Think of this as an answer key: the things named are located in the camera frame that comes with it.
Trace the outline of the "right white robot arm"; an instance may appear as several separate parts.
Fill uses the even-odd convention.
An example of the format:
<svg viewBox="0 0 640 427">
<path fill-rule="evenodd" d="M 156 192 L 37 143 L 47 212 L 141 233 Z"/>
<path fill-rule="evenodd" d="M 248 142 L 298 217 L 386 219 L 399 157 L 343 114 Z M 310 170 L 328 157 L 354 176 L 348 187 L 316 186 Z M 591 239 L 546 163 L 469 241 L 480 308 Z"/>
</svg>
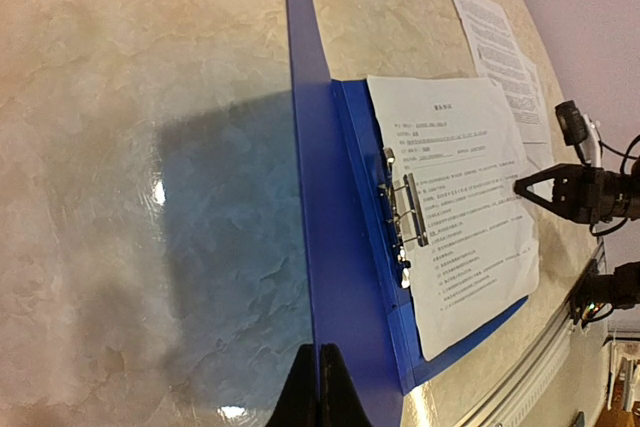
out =
<svg viewBox="0 0 640 427">
<path fill-rule="evenodd" d="M 639 219 L 639 162 L 626 170 L 625 152 L 617 172 L 601 167 L 558 164 L 514 183 L 514 193 L 556 216 L 587 225 L 595 237 L 616 232 Z M 578 282 L 573 308 L 608 304 L 626 310 L 639 304 L 639 263 L 628 262 L 611 274 L 591 273 Z"/>
</svg>

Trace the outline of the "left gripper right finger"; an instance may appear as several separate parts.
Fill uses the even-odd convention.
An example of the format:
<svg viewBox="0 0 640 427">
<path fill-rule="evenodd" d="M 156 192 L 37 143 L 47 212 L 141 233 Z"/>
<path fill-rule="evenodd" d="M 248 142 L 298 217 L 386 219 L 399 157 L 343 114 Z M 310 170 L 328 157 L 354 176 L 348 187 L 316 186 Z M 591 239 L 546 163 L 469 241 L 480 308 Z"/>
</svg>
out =
<svg viewBox="0 0 640 427">
<path fill-rule="evenodd" d="M 371 426 L 336 344 L 324 344 L 320 350 L 320 425 Z"/>
</svg>

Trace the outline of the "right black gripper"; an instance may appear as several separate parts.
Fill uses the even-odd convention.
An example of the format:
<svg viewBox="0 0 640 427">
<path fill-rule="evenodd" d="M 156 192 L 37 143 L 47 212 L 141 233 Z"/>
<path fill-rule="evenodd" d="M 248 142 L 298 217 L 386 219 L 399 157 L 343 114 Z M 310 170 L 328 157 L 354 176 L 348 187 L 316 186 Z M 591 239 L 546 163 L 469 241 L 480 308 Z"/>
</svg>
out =
<svg viewBox="0 0 640 427">
<path fill-rule="evenodd" d="M 513 191 L 565 220 L 594 225 L 613 219 L 612 179 L 613 173 L 603 168 L 559 163 L 517 179 Z M 551 201 L 531 191 L 540 183 L 551 183 Z"/>
</svg>

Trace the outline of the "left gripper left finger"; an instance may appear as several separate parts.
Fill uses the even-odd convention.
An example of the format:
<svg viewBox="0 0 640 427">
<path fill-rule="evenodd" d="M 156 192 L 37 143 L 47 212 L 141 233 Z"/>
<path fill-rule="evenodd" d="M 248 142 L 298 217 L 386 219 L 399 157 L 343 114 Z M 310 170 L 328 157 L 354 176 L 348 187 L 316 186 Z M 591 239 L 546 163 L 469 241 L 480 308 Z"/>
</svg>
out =
<svg viewBox="0 0 640 427">
<path fill-rule="evenodd" d="M 299 347 L 267 427 L 313 427 L 318 422 L 317 369 L 312 344 Z"/>
</svg>

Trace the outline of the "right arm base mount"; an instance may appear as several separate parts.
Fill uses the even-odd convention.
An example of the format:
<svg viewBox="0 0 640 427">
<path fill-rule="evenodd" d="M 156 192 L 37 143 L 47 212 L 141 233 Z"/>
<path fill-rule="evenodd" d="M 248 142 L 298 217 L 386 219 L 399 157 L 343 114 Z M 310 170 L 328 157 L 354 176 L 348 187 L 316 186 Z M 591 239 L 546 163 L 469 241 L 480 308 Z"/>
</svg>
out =
<svg viewBox="0 0 640 427">
<path fill-rule="evenodd" d="M 608 304 L 610 310 L 600 316 L 586 318 L 591 305 Z M 596 258 L 592 258 L 574 286 L 570 297 L 570 314 L 574 325 L 582 328 L 604 320 L 614 310 L 628 310 L 639 304 L 639 263 L 629 262 L 600 274 Z"/>
</svg>

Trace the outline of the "blue file folder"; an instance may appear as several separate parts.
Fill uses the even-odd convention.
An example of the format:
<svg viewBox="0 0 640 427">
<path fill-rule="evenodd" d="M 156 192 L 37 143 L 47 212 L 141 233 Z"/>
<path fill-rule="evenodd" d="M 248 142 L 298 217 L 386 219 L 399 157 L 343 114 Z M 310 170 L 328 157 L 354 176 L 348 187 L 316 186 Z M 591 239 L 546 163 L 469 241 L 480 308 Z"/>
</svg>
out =
<svg viewBox="0 0 640 427">
<path fill-rule="evenodd" d="M 479 346 L 510 305 L 433 360 L 420 351 L 400 285 L 384 188 L 390 176 L 367 85 L 332 78 L 313 0 L 286 0 L 293 110 L 322 424 L 355 406 L 375 426 L 401 421 L 403 398 Z M 342 376 L 348 397 L 332 381 Z"/>
</svg>

